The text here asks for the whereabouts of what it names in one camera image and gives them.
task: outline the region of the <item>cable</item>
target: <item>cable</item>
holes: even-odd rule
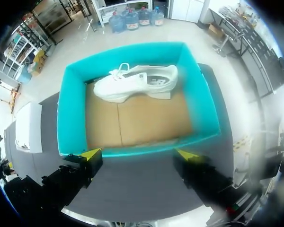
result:
[[[225,226],[227,224],[240,224],[242,226],[246,226],[246,224],[240,221],[230,221],[230,222],[225,222],[225,223],[220,223],[220,224],[211,224],[211,225],[208,225],[207,227],[220,227],[220,226]]]

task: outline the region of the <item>box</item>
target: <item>box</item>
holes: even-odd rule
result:
[[[44,65],[41,63],[33,62],[32,64],[29,65],[27,70],[30,74],[32,74],[32,76],[35,77],[41,73],[43,66]]]
[[[37,55],[35,56],[33,62],[37,62],[40,64],[44,64],[47,56],[45,55],[44,50],[40,50]]]
[[[180,87],[170,100],[144,94],[124,103],[110,103],[94,95],[94,83],[86,89],[88,148],[117,148],[161,143],[193,134],[192,123]]]
[[[137,94],[118,105],[87,97],[87,89],[90,95],[93,94],[89,87],[91,81],[106,76],[124,62],[131,68],[136,65],[176,65],[181,89],[174,90],[171,100],[150,99]],[[185,106],[189,121],[185,120],[185,114],[180,114]],[[87,131],[89,126],[94,131]],[[186,127],[192,128],[189,135],[185,135],[188,132]],[[174,148],[204,144],[220,135],[211,91],[189,47],[184,43],[155,42],[121,46],[91,55],[65,69],[57,110],[60,155],[82,154],[89,147],[96,146],[92,144],[96,142],[105,146],[102,149],[103,157],[170,152]],[[151,141],[145,142],[144,138],[149,139],[150,136]]]
[[[208,31],[210,34],[214,35],[214,37],[217,37],[219,39],[224,36],[223,31],[220,28],[215,27],[213,24],[209,25]]]

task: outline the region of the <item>shoelace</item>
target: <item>shoelace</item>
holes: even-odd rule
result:
[[[109,74],[112,75],[114,80],[121,80],[121,79],[124,78],[124,77],[121,77],[121,75],[120,75],[120,71],[121,71],[123,65],[126,65],[127,66],[127,70],[129,70],[129,64],[128,63],[122,63],[119,66],[119,69],[109,71]]]

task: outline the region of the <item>water jug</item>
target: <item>water jug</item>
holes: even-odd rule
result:
[[[139,24],[142,26],[147,26],[151,23],[151,13],[142,6],[141,10],[138,12]]]
[[[163,25],[164,21],[164,13],[159,10],[159,7],[156,8],[151,12],[151,25],[161,26]]]
[[[125,30],[124,18],[120,15],[117,15],[116,12],[113,13],[112,17],[109,18],[108,22],[114,33],[120,33]]]
[[[128,10],[125,16],[125,23],[128,30],[136,30],[139,28],[139,18],[138,13],[134,12],[132,9]]]

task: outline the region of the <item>shoe sole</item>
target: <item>shoe sole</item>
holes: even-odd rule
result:
[[[145,93],[147,94],[149,97],[151,98],[156,98],[156,99],[171,99],[171,94],[170,94],[170,91],[168,92],[160,92],[160,93]],[[126,99],[129,98],[130,95],[128,96],[124,96],[124,97],[119,97],[119,98],[114,98],[114,99],[103,99],[107,102],[111,102],[111,103],[123,103],[126,101]]]

